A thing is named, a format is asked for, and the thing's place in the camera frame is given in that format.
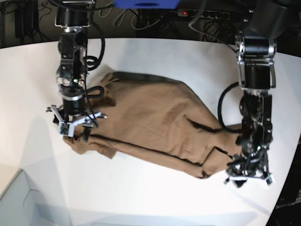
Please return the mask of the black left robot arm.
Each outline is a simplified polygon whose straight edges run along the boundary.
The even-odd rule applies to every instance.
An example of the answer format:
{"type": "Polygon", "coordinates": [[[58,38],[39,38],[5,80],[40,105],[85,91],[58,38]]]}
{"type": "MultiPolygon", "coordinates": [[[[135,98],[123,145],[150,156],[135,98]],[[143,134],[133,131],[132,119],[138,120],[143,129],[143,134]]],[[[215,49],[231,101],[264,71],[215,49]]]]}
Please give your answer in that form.
{"type": "Polygon", "coordinates": [[[244,94],[239,108],[243,117],[236,144],[241,147],[227,165],[228,181],[241,187],[251,179],[273,183],[269,171],[268,150],[273,140],[272,95],[276,87],[274,56],[277,38],[285,29],[292,0],[259,0],[251,19],[236,35],[238,82],[226,88],[240,87],[244,94]]]}

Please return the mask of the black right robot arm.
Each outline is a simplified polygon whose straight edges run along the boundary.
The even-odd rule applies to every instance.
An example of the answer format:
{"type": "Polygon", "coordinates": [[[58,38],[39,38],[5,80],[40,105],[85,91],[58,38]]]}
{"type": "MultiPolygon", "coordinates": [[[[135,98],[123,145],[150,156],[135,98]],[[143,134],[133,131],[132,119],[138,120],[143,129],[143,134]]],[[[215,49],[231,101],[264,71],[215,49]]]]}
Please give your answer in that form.
{"type": "Polygon", "coordinates": [[[87,141],[93,127],[98,126],[98,118],[106,118],[99,110],[93,110],[91,99],[101,98],[104,89],[101,86],[87,88],[87,75],[96,69],[103,59],[105,40],[101,38],[101,51],[98,57],[87,55],[87,28],[94,26],[94,0],[52,0],[58,8],[55,26],[63,29],[58,42],[60,64],[56,72],[56,83],[62,97],[61,106],[51,105],[46,111],[54,114],[53,122],[58,125],[58,133],[64,137],[74,137],[77,126],[87,141]]]}

